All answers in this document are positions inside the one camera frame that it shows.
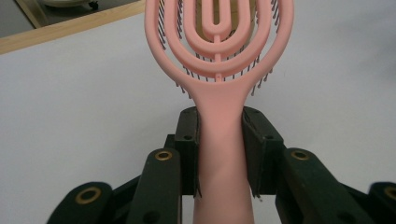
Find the wooden edge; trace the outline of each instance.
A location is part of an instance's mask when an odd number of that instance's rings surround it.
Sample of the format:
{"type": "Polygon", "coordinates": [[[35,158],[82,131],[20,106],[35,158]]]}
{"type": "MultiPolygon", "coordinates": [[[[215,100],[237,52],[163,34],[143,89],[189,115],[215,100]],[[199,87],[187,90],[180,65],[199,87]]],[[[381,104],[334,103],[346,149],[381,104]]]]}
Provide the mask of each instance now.
{"type": "Polygon", "coordinates": [[[140,0],[70,21],[0,38],[0,55],[134,16],[144,12],[145,4],[146,0],[140,0]]]}

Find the clamp jaw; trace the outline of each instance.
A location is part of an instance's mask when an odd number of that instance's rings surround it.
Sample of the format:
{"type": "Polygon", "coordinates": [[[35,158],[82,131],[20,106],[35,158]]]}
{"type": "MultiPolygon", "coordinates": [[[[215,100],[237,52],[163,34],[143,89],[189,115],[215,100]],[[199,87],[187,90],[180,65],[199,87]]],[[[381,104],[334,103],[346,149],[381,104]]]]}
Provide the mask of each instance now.
{"type": "MultiPolygon", "coordinates": [[[[199,114],[180,113],[175,134],[152,151],[141,176],[112,189],[91,182],[71,190],[48,224],[181,223],[181,196],[200,193],[199,114]]],[[[254,197],[276,195],[282,223],[390,224],[396,220],[396,184],[374,183],[368,194],[339,183],[312,153],[286,148],[260,111],[242,117],[247,178],[254,197]]]]}

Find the metal grommet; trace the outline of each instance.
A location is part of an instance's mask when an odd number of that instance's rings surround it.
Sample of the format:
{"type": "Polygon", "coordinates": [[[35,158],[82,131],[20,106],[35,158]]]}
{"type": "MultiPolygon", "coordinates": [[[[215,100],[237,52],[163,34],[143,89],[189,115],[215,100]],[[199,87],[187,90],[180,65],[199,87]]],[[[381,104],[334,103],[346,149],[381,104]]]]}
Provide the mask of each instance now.
{"type": "Polygon", "coordinates": [[[307,160],[309,160],[309,155],[306,154],[306,153],[303,152],[303,151],[300,151],[300,150],[292,151],[292,152],[291,152],[291,156],[292,156],[294,159],[297,159],[297,160],[299,160],[299,161],[307,161],[307,160]]]}
{"type": "Polygon", "coordinates": [[[391,199],[396,201],[396,188],[392,186],[388,186],[384,189],[385,194],[391,199]]]}
{"type": "Polygon", "coordinates": [[[101,194],[102,191],[97,187],[90,187],[84,189],[76,196],[76,203],[78,204],[91,203],[96,199],[98,199],[101,194]]]}
{"type": "Polygon", "coordinates": [[[167,161],[170,160],[172,158],[172,152],[170,151],[160,151],[157,152],[157,154],[155,154],[155,159],[159,160],[159,161],[167,161]]]}

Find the bristle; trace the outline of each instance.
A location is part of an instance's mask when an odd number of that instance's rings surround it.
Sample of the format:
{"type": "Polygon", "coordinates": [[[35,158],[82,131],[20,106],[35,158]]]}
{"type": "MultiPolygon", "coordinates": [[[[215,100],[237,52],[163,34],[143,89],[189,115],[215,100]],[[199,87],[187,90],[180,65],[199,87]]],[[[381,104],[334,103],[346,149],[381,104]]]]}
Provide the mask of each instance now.
{"type": "Polygon", "coordinates": [[[257,88],[261,88],[262,87],[262,78],[260,78],[260,82],[259,82],[259,84],[257,85],[257,88]]]}
{"type": "Polygon", "coordinates": [[[277,12],[278,12],[278,6],[277,6],[277,4],[276,4],[276,5],[274,5],[274,6],[276,6],[276,8],[275,8],[275,11],[274,11],[274,16],[273,16],[273,19],[275,19],[275,18],[276,18],[276,16],[277,16],[277,12]]]}
{"type": "Polygon", "coordinates": [[[177,31],[178,31],[178,38],[182,39],[181,33],[183,33],[183,29],[181,28],[182,25],[182,19],[181,19],[181,13],[182,13],[182,5],[181,1],[178,1],[178,7],[177,7],[177,31]]]}
{"type": "Polygon", "coordinates": [[[256,12],[256,24],[259,24],[259,12],[256,12]]]}
{"type": "Polygon", "coordinates": [[[253,86],[253,90],[251,91],[251,96],[254,96],[254,91],[256,90],[256,85],[253,86]]]}
{"type": "Polygon", "coordinates": [[[160,36],[160,42],[161,45],[163,46],[163,50],[166,50],[166,39],[165,39],[165,31],[163,29],[163,16],[164,16],[164,8],[163,8],[163,0],[160,1],[160,10],[159,10],[159,16],[158,16],[158,33],[160,36]]]}
{"type": "Polygon", "coordinates": [[[273,2],[271,2],[271,5],[273,5],[272,8],[271,8],[271,10],[272,10],[272,11],[275,11],[275,8],[276,8],[276,0],[273,1],[273,2]]]}
{"type": "Polygon", "coordinates": [[[266,82],[267,81],[267,78],[268,78],[268,73],[267,73],[267,75],[265,75],[265,77],[262,79],[264,82],[266,82]]]}
{"type": "Polygon", "coordinates": [[[195,74],[195,75],[197,76],[198,80],[201,80],[201,77],[198,74],[195,74]]]}
{"type": "Polygon", "coordinates": [[[183,68],[186,70],[187,75],[189,75],[190,74],[190,70],[184,65],[183,65],[183,68]]]}
{"type": "Polygon", "coordinates": [[[184,93],[187,93],[187,94],[189,95],[189,99],[192,99],[192,98],[191,98],[191,95],[190,95],[182,86],[180,86],[180,85],[177,84],[177,87],[180,87],[181,92],[182,92],[183,94],[184,94],[184,93]]]}
{"type": "Polygon", "coordinates": [[[257,59],[254,60],[254,62],[253,62],[253,67],[256,66],[256,63],[257,63],[257,59]]]}
{"type": "Polygon", "coordinates": [[[276,34],[277,34],[277,31],[279,30],[280,23],[281,23],[281,19],[279,18],[279,22],[277,23],[277,27],[276,27],[276,34]]]}
{"type": "Polygon", "coordinates": [[[178,12],[183,13],[183,0],[178,0],[178,12]]]}
{"type": "Polygon", "coordinates": [[[276,16],[276,20],[275,20],[275,26],[277,26],[279,24],[279,13],[276,16]]]}

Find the screw hole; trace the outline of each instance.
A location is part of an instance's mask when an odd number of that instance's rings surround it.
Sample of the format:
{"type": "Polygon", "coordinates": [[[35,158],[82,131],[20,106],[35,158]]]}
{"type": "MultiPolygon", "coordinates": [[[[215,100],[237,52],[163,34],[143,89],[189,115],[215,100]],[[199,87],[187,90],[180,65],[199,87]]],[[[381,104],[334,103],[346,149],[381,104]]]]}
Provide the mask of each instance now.
{"type": "Polygon", "coordinates": [[[92,203],[99,198],[101,193],[102,191],[97,187],[90,187],[84,189],[76,196],[76,203],[78,204],[92,203]]]}
{"type": "Polygon", "coordinates": [[[396,188],[395,187],[386,187],[385,194],[390,197],[391,199],[396,201],[396,188]]]}
{"type": "Polygon", "coordinates": [[[192,139],[192,136],[190,136],[190,135],[184,135],[183,138],[184,138],[185,140],[191,140],[191,139],[192,139]]]}
{"type": "Polygon", "coordinates": [[[292,151],[291,156],[300,161],[307,161],[309,160],[309,156],[302,151],[292,151]]]}
{"type": "Polygon", "coordinates": [[[160,216],[161,216],[160,213],[157,211],[147,212],[143,216],[143,222],[147,224],[157,223],[158,220],[160,220],[160,216]]]}
{"type": "Polygon", "coordinates": [[[170,151],[160,151],[157,154],[155,154],[155,159],[159,161],[167,161],[172,158],[172,152],[170,151]]]}
{"type": "Polygon", "coordinates": [[[356,218],[354,216],[352,216],[350,213],[348,212],[339,212],[337,214],[338,219],[340,219],[341,221],[348,223],[348,224],[353,224],[356,223],[356,218]]]}

